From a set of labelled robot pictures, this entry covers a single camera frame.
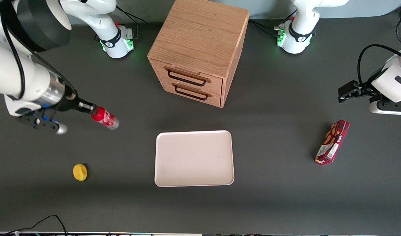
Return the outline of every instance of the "black metal handle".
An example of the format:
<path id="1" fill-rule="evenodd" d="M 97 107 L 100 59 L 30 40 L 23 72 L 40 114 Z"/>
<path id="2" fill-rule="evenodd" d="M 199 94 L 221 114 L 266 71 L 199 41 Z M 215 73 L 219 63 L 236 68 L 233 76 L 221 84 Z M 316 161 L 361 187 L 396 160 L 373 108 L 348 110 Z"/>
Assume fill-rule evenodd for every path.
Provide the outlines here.
<path id="1" fill-rule="evenodd" d="M 199 100 L 202 100 L 202 101 L 206 101 L 206 99 L 208 99 L 208 97 L 209 97 L 209 94 L 202 94 L 202 95 L 206 96 L 205 98 L 197 97 L 197 96 L 194 96 L 194 95 L 182 92 L 182 91 L 178 91 L 177 88 L 180 88 L 180 87 L 177 86 L 177 85 L 174 85 L 174 90 L 175 90 L 176 93 L 179 93 L 179 94 L 182 94 L 182 95 L 185 95 L 185 96 L 189 96 L 189 97 L 193 97 L 193 98 L 196 98 L 196 99 L 199 99 Z"/>
<path id="2" fill-rule="evenodd" d="M 179 78 L 179 77 L 177 77 L 177 76 L 172 76 L 172 75 L 170 75 L 170 73 L 171 73 L 171 70 L 168 70 L 168 74 L 169 74 L 169 77 L 170 77 L 170 78 L 179 80 L 179 81 L 181 81 L 181 82 L 186 82 L 186 83 L 189 83 L 189 84 L 192 84 L 192 85 L 196 85 L 196 86 L 200 86 L 200 87 L 201 87 L 201 86 L 204 86 L 204 85 L 206 84 L 206 79 L 203 79 L 203 83 L 199 84 L 199 83 L 196 83 L 196 82 L 187 80 L 187 79 Z"/>

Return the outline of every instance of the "red cardboard box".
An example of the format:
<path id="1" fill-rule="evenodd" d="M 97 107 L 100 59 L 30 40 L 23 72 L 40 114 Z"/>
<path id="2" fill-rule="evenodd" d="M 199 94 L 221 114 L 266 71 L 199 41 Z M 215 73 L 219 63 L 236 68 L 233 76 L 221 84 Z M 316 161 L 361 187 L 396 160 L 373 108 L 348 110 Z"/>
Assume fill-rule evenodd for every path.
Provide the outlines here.
<path id="1" fill-rule="evenodd" d="M 340 120 L 330 127 L 329 132 L 324 138 L 324 143 L 315 157 L 315 161 L 320 165 L 332 163 L 349 129 L 349 122 Z"/>

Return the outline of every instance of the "black cable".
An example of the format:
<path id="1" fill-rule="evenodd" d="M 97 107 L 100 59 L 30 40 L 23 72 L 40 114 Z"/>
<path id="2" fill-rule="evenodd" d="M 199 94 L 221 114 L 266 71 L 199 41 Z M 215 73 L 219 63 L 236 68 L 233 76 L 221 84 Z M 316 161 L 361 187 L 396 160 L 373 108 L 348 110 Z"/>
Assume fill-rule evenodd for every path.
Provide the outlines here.
<path id="1" fill-rule="evenodd" d="M 273 27 L 269 27 L 269 26 L 266 26 L 266 25 L 263 25 L 262 23 L 259 23 L 259 22 L 257 22 L 257 21 L 253 21 L 253 20 L 249 20 L 249 22 L 251 22 L 251 23 L 253 23 L 253 24 L 256 24 L 256 25 L 259 25 L 259 26 L 261 26 L 261 27 L 263 27 L 263 28 L 266 28 L 266 29 L 271 29 L 271 30 L 273 30 Z"/>
<path id="2" fill-rule="evenodd" d="M 397 23 L 397 25 L 395 26 L 395 35 L 397 36 L 397 39 L 401 42 L 401 38 L 400 38 L 400 36 L 398 35 L 398 26 L 401 24 L 401 21 L 399 21 L 398 23 Z"/>
<path id="3" fill-rule="evenodd" d="M 73 85 L 68 81 L 68 79 L 67 79 L 65 76 L 63 76 L 58 70 L 56 70 L 55 67 L 53 67 L 51 64 L 49 64 L 46 60 L 44 60 L 42 57 L 40 57 L 40 55 L 38 55 L 35 51 L 31 50 L 27 45 L 25 45 L 23 42 L 21 42 L 21 40 L 18 39 L 18 37 L 17 37 L 15 34 L 13 34 L 13 36 L 14 36 L 14 37 L 16 38 L 16 40 L 18 40 L 18 42 L 20 42 L 28 51 L 30 51 L 31 54 L 33 54 L 34 57 L 36 57 L 36 58 L 39 59 L 41 62 L 43 62 L 43 64 L 45 64 L 47 67 L 49 67 L 49 69 L 50 69 L 53 73 L 57 74 L 57 75 L 59 76 L 60 80 L 63 81 L 65 84 L 67 84 L 67 85 L 73 90 L 73 93 L 74 93 L 74 94 L 78 95 L 78 92 L 76 91 L 76 89 L 73 87 Z M 63 100 L 60 100 L 60 101 L 58 102 L 58 104 L 56 104 L 56 106 L 55 106 L 55 108 L 54 108 L 55 111 L 53 112 L 52 116 L 50 117 L 50 120 L 52 120 L 53 117 L 55 116 L 56 112 L 58 111 L 59 107 L 61 106 L 62 101 L 63 101 Z"/>
<path id="4" fill-rule="evenodd" d="M 287 20 L 289 19 L 289 17 L 291 17 L 295 12 L 296 12 L 296 10 L 293 11 L 290 15 L 288 15 L 288 16 L 285 18 L 285 20 L 287 21 Z"/>
<path id="5" fill-rule="evenodd" d="M 25 227 L 25 228 L 13 230 L 13 231 L 11 231 L 11 232 L 5 233 L 3 236 L 8 235 L 8 234 L 11 234 L 11 233 L 14 233 L 14 232 L 16 232 L 16 231 L 31 230 L 31 229 L 33 229 L 34 227 L 36 227 L 38 224 L 40 224 L 42 221 L 46 220 L 47 218 L 49 218 L 49 217 L 51 217 L 51 216 L 54 216 L 54 217 L 56 217 L 56 218 L 58 219 L 58 221 L 59 221 L 59 222 L 61 223 L 61 225 L 62 225 L 62 229 L 64 230 L 65 235 L 67 235 L 68 233 L 67 233 L 67 230 L 66 230 L 66 228 L 65 228 L 65 225 L 62 223 L 62 221 L 60 220 L 60 218 L 59 218 L 57 215 L 49 215 L 48 217 L 46 217 L 46 218 L 42 219 L 41 221 L 37 222 L 37 223 L 36 223 L 35 225 L 33 225 L 32 227 Z"/>
<path id="6" fill-rule="evenodd" d="M 25 45 L 23 42 L 21 42 L 21 40 L 18 39 L 18 37 L 15 34 L 12 33 L 12 35 L 16 38 L 16 40 L 18 40 L 18 42 L 20 42 L 24 46 L 24 48 L 26 48 L 28 51 L 30 51 L 31 54 L 33 54 L 34 57 L 37 57 L 37 59 L 39 59 L 47 67 L 49 67 L 49 69 L 52 70 L 53 73 L 57 74 L 61 78 L 61 80 L 64 81 L 66 84 L 68 84 L 70 86 L 70 88 L 73 90 L 73 92 L 76 93 L 76 89 L 68 81 L 68 79 L 65 78 L 65 76 L 63 76 L 58 70 L 56 70 L 55 67 L 53 67 L 51 64 L 49 64 L 46 60 L 44 60 L 42 57 L 40 57 L 40 55 L 38 55 L 35 51 L 31 50 L 27 45 Z"/>
<path id="7" fill-rule="evenodd" d="M 261 30 L 263 33 L 266 33 L 267 35 L 270 35 L 270 36 L 274 36 L 274 34 L 268 33 L 268 32 L 266 32 L 264 29 L 262 29 L 262 27 L 260 27 L 260 25 L 256 24 L 255 21 L 249 21 L 249 22 L 252 23 L 254 26 L 256 26 L 256 27 L 257 27 L 259 30 Z"/>
<path id="8" fill-rule="evenodd" d="M 1 14 L 1 24 L 2 24 L 2 28 L 4 29 L 4 33 L 5 33 L 5 37 L 7 38 L 7 42 L 10 45 L 11 51 L 14 55 L 15 61 L 17 63 L 18 66 L 18 70 L 19 70 L 19 75 L 20 75 L 20 79 L 21 79 L 21 91 L 19 93 L 19 97 L 18 98 L 14 98 L 14 97 L 10 97 L 13 100 L 20 100 L 22 99 L 22 97 L 24 96 L 24 92 L 25 92 L 25 75 L 24 75 L 24 69 L 22 67 L 21 64 L 21 60 L 19 58 L 18 52 L 15 49 L 14 43 L 11 40 L 10 37 L 10 33 L 8 32 L 8 28 L 7 28 L 7 24 L 4 21 L 4 18 L 2 16 L 2 12 L 0 12 Z"/>
<path id="9" fill-rule="evenodd" d="M 131 17 L 131 14 L 129 14 L 129 13 L 127 13 L 127 12 L 125 12 L 125 11 L 123 11 L 120 7 L 118 7 L 118 6 L 116 6 L 117 7 L 117 9 L 119 9 L 120 11 L 122 11 L 128 18 L 130 18 L 135 24 L 136 24 L 136 36 L 133 38 L 134 40 L 136 40 L 136 39 L 138 39 L 138 35 L 139 35 L 139 23 L 138 22 L 136 22 L 136 20 L 135 19 L 133 19 L 132 17 Z"/>
<path id="10" fill-rule="evenodd" d="M 126 15 L 128 18 L 130 18 L 136 25 L 139 24 L 138 22 L 136 22 L 135 19 L 133 19 L 133 18 L 132 18 L 130 15 L 128 15 L 127 13 L 125 13 L 125 15 Z"/>
<path id="11" fill-rule="evenodd" d="M 359 58 L 358 58 L 358 80 L 359 80 L 359 83 L 360 83 L 360 85 L 361 85 L 362 87 L 363 87 L 363 85 L 364 85 L 364 83 L 362 82 L 362 79 L 361 79 L 361 60 L 362 60 L 362 55 L 364 55 L 364 52 L 365 52 L 368 48 L 371 48 L 371 47 L 384 48 L 384 49 L 387 49 L 388 51 L 390 51 L 390 52 L 392 52 L 392 53 L 394 53 L 394 54 L 397 54 L 398 56 L 401 56 L 401 52 L 398 52 L 398 51 L 396 51 L 396 50 L 394 50 L 394 49 L 392 49 L 392 48 L 390 48 L 390 47 L 388 47 L 388 46 L 384 46 L 384 45 L 381 45 L 381 44 L 371 44 L 371 45 L 366 46 L 366 47 L 362 50 L 361 54 L 359 54 Z"/>
<path id="12" fill-rule="evenodd" d="M 139 18 L 139 17 L 137 17 L 137 16 L 135 16 L 135 15 L 132 15 L 132 14 L 131 14 L 131 13 L 129 13 L 129 12 L 125 12 L 125 11 L 123 11 L 123 9 L 121 9 L 119 6 L 116 6 L 116 8 L 117 8 L 119 11 L 121 11 L 121 12 L 125 13 L 126 15 L 131 15 L 131 16 L 133 16 L 134 18 L 136 18 L 136 19 L 139 19 L 139 20 L 141 20 L 141 21 L 145 22 L 145 24 L 148 24 L 148 22 L 146 22 L 146 21 L 142 20 L 141 18 Z"/>

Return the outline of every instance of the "dark gray tabletop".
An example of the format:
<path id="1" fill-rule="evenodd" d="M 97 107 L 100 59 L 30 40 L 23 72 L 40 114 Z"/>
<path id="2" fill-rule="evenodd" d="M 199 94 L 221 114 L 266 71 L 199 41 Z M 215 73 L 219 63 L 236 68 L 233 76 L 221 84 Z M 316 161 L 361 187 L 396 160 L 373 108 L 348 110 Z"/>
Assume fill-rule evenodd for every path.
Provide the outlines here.
<path id="1" fill-rule="evenodd" d="M 337 101 L 366 45 L 401 49 L 397 22 L 397 13 L 321 19 L 299 55 L 249 25 L 224 109 L 163 91 L 146 58 L 160 25 L 140 25 L 136 50 L 118 60 L 89 27 L 74 28 L 69 45 L 43 57 L 120 127 L 70 111 L 57 117 L 66 135 L 41 133 L 11 118 L 0 97 L 0 230 L 57 214 L 69 231 L 401 235 L 401 116 L 370 113 L 366 98 Z M 390 56 L 370 49 L 363 78 Z M 335 162 L 320 166 L 313 157 L 340 119 L 350 130 Z M 223 129 L 232 185 L 154 184 L 159 133 Z M 77 163 L 90 167 L 85 182 L 73 178 Z M 61 228 L 52 219 L 36 230 Z"/>

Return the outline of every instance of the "yellow lemon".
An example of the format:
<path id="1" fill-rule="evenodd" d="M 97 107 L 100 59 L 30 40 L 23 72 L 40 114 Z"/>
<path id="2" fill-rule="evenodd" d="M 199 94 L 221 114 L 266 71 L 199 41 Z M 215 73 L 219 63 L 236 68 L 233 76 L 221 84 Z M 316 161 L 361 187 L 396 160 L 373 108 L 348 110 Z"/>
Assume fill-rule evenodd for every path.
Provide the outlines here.
<path id="1" fill-rule="evenodd" d="M 73 167 L 73 176 L 79 180 L 84 181 L 87 178 L 87 168 L 83 164 L 76 164 Z"/>

